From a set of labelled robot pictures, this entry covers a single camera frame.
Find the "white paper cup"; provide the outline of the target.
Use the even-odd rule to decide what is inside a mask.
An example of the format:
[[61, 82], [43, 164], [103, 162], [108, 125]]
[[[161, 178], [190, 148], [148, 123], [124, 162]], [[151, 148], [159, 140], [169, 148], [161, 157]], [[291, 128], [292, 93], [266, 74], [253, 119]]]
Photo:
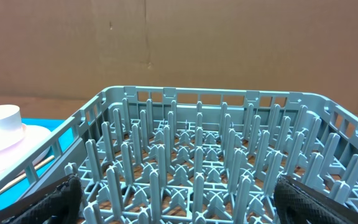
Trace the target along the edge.
[[0, 105], [0, 151], [24, 138], [25, 125], [17, 105]]

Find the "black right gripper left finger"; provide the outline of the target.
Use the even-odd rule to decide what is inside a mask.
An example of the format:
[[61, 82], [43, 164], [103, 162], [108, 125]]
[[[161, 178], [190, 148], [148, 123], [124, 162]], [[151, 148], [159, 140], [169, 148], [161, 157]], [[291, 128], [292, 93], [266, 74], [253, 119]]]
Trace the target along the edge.
[[0, 223], [76, 223], [82, 197], [81, 179], [69, 174], [0, 210]]

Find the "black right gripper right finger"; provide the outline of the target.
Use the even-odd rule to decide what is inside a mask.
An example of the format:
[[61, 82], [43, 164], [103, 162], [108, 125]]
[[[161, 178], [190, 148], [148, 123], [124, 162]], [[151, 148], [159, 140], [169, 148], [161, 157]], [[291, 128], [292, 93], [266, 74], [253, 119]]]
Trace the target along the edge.
[[273, 201], [280, 223], [358, 223], [358, 213], [288, 175], [281, 175]]

